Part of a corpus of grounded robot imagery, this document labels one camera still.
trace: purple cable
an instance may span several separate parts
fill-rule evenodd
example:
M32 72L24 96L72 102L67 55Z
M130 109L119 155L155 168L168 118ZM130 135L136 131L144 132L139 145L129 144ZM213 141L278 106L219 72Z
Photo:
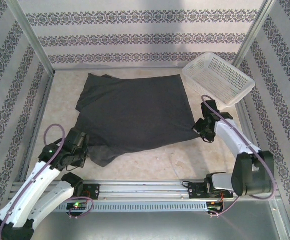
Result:
M271 181L271 185L273 188L273 192L270 194L270 196L262 198L262 197L258 197L258 196L251 196L254 199L257 200L270 200L275 196L275 192L276 192L276 188L277 188L277 184L274 178L274 175L272 173L272 171L270 170L269 166L267 166L267 164L265 163L265 161L261 158L261 156L254 150L254 148L252 148L250 146L250 144L246 141L246 139L242 136L242 134L240 133L240 131L238 129L236 129L231 123L229 123L224 117L222 117L218 112L216 112L213 108L211 108L207 102L205 101L204 98L208 98L210 100L213 100L210 96L207 95L203 95L201 96L201 99L203 101L203 103L206 105L206 107L208 107L209 110L211 110L214 114L216 114L216 116L218 116L221 120L223 120L231 129L233 129L233 131L238 135L238 137L243 141L243 143L252 151L252 153L257 157L257 159L260 161L260 163L264 166L266 172L268 173L269 177L270 177L270 181ZM233 207L233 205L237 202L237 200L240 197L236 198L235 201L224 211L222 211L221 213L218 214L214 214L213 216L220 216L224 213L226 213L229 209L231 209Z
M92 209L94 208L94 201L93 201L93 199L91 199L91 198L88 197L88 196L74 196L74 197L71 197L71 198L69 198L69 199L66 200L66 202L68 202L68 201L72 201L72 200L82 200L82 199L90 200L92 205L91 205L91 207L90 207L90 209L89 209L88 211L84 212L83 214L81 214L81 215L79 215L79 216L74 216L75 219L78 219L78 218L84 217L84 216L86 216L87 214L89 214L89 213L92 211ZM72 212L73 209L75 209L75 208L74 208L74 207L71 208L71 209L69 210L69 212L68 212L69 218L72 218L72 217L73 217L73 216L71 215L71 212Z
M50 165L50 163L52 161L54 161L54 159L57 157L57 155L60 153L60 151L62 150L62 147L64 145L65 142L65 130L64 128L59 125L59 124L52 124L50 125L45 133L44 133L44 143L46 145L46 135L48 133L48 131L52 128L52 127L59 127L62 131L62 138L61 138L61 142L59 145L59 148L57 149L57 151L55 152L55 154L51 157L51 159L43 166L43 168L32 178L32 180L23 188L23 190L20 192L20 194L17 196L17 198L15 199L15 201L13 202L13 204L10 206L10 209L8 210L3 222L0 225L0 240L2 240L2 232L3 232L3 228L7 222L7 220L9 219L9 217L12 215L12 211L14 210L16 204L19 202L19 200L21 199L21 197L24 195L24 193L27 191L27 189L33 184L33 182L35 182L35 180L41 175L41 173Z

